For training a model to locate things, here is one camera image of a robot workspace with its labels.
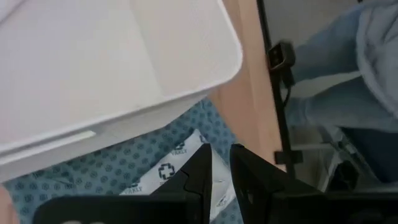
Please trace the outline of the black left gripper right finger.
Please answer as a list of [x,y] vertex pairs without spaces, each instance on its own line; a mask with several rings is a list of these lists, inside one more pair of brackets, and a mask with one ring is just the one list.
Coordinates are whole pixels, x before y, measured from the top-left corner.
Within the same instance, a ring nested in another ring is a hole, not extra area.
[[229,163],[244,223],[326,223],[325,198],[316,188],[241,144],[231,146]]

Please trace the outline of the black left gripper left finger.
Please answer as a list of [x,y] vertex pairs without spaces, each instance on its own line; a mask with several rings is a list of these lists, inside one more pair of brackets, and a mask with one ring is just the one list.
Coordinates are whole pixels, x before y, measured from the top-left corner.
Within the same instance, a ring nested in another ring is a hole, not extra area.
[[162,198],[152,223],[208,224],[212,190],[212,150],[203,144],[178,172],[152,195]]

